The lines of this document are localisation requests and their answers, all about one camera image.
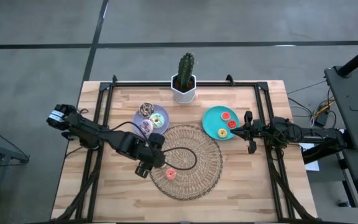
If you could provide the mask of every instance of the purple plate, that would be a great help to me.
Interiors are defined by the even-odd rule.
[[[160,105],[154,105],[154,113],[159,113],[164,117],[164,125],[161,128],[154,128],[152,133],[163,134],[169,127],[169,115],[168,112]],[[139,125],[144,119],[147,119],[140,115],[139,110],[136,111],[134,116],[134,123]],[[143,136],[142,133],[134,127],[134,131],[137,135]]]

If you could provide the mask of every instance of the cactus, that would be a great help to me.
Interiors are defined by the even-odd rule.
[[[194,56],[191,53],[186,53],[179,62],[178,82],[182,90],[187,90],[191,74],[193,72]]]

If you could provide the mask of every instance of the potted plant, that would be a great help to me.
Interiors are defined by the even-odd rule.
[[[196,93],[196,76],[192,74],[194,56],[186,53],[179,62],[178,73],[171,78],[171,89],[176,101],[180,104],[188,104]]]

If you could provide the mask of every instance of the teal plate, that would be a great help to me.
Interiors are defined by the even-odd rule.
[[[227,126],[227,121],[222,120],[221,115],[223,112],[229,112],[230,119],[237,123],[237,127],[239,126],[239,118],[232,109],[225,106],[214,106],[208,109],[208,111],[206,111],[203,116],[204,131],[213,139],[229,140],[230,138],[234,137],[234,134],[230,133],[230,128]],[[225,138],[220,138],[218,136],[218,131],[221,128],[224,128],[227,131],[227,136]]]

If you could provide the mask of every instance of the donut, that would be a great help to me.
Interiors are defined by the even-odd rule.
[[[145,119],[142,122],[140,122],[139,127],[140,127],[140,131],[142,131],[143,134],[146,135],[146,137],[153,132],[153,123],[148,119]]]
[[[149,118],[154,113],[154,105],[151,103],[143,103],[139,108],[139,113],[145,118]]]
[[[233,129],[233,128],[237,127],[237,123],[233,120],[230,120],[227,122],[227,126],[228,126],[228,128]]]
[[[229,121],[230,119],[230,113],[229,112],[223,112],[221,115],[222,120]]]
[[[154,125],[154,128],[161,128],[164,125],[164,117],[159,113],[154,113],[149,118]]]
[[[177,175],[177,172],[174,169],[167,169],[167,171],[165,171],[165,177],[168,180],[174,179],[176,175]]]
[[[225,138],[227,136],[227,131],[224,128],[219,129],[218,136],[220,138]]]

